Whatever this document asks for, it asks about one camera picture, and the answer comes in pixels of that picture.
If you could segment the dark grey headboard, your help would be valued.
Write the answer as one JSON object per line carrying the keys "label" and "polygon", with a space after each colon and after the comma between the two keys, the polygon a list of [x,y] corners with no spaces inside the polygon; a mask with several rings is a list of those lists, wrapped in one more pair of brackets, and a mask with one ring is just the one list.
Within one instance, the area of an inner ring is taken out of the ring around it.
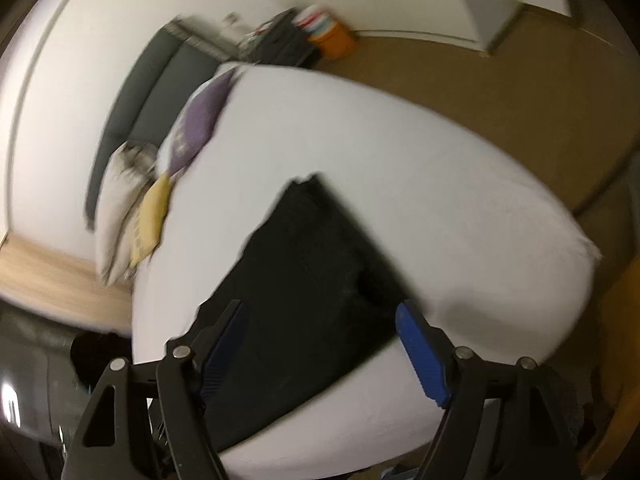
{"label": "dark grey headboard", "polygon": [[123,143],[164,142],[189,96],[235,56],[177,22],[158,30],[130,70],[103,128],[85,200],[94,228],[96,203],[108,160]]}

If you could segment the white bed mattress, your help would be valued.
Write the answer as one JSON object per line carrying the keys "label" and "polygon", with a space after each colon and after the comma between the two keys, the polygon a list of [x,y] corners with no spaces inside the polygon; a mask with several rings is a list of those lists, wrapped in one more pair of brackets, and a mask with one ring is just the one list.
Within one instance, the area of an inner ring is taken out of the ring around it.
{"label": "white bed mattress", "polygon": [[242,69],[172,192],[134,281],[139,362],[183,335],[288,180],[320,174],[427,321],[489,361],[542,361],[574,328],[600,254],[518,162],[444,116],[346,79]]}

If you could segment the purple pillow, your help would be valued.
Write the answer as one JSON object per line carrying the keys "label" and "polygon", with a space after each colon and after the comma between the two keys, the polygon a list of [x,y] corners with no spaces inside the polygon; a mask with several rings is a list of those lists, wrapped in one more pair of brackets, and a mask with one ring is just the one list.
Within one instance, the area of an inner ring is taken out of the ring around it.
{"label": "purple pillow", "polygon": [[186,169],[213,137],[218,118],[238,78],[235,64],[224,65],[186,100],[157,153],[155,177]]}

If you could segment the white grey pillow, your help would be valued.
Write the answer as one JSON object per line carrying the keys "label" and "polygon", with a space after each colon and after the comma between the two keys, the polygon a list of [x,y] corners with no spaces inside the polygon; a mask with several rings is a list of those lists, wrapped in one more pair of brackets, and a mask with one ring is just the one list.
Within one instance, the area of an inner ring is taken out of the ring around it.
{"label": "white grey pillow", "polygon": [[153,183],[157,148],[123,143],[105,168],[96,202],[96,275],[104,286],[126,281],[130,268],[134,218]]}

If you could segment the black denim pants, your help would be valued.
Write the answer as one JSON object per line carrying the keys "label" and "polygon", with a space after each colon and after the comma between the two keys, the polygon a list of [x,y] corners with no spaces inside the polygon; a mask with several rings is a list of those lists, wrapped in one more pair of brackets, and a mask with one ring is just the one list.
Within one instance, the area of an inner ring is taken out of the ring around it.
{"label": "black denim pants", "polygon": [[244,306],[235,354],[206,364],[201,397],[217,452],[248,439],[350,373],[395,335],[405,289],[319,176],[291,181],[188,335]]}

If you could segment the yellow pillow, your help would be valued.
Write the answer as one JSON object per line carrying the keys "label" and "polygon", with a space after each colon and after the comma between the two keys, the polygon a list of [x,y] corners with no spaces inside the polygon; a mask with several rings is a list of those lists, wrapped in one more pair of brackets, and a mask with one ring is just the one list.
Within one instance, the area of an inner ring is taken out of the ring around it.
{"label": "yellow pillow", "polygon": [[148,258],[162,238],[163,225],[168,213],[172,180],[165,171],[145,192],[134,217],[130,266],[136,268]]}

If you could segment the cluttered bedside table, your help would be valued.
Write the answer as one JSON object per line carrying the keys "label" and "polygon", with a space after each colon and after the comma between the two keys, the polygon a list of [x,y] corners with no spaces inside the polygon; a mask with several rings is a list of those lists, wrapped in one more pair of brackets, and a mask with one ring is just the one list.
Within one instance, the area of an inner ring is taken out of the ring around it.
{"label": "cluttered bedside table", "polygon": [[250,28],[239,14],[231,13],[224,19],[219,37],[239,61],[309,68],[318,61],[320,52],[309,35],[294,24],[297,14],[298,10],[291,8]]}

